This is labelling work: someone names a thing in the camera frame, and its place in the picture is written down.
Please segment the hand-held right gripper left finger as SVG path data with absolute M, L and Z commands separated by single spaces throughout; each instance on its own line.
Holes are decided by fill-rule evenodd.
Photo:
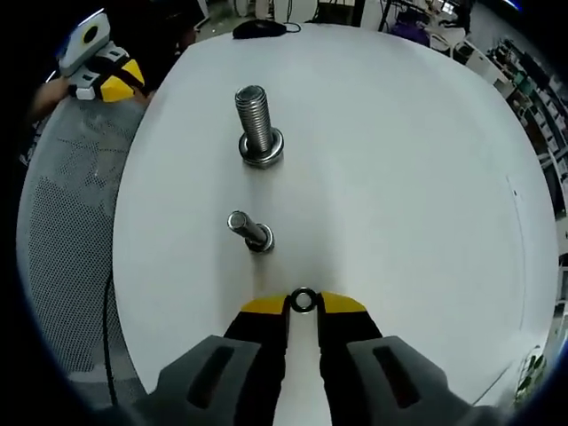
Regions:
M 167 365 L 150 395 L 158 425 L 271 425 L 286 369 L 287 295 L 254 299 L 222 336 Z

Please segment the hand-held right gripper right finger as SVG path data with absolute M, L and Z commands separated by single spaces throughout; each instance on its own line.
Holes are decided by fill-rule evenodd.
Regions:
M 318 296 L 319 370 L 334 425 L 455 425 L 470 406 L 446 374 L 396 336 L 385 336 L 360 302 Z

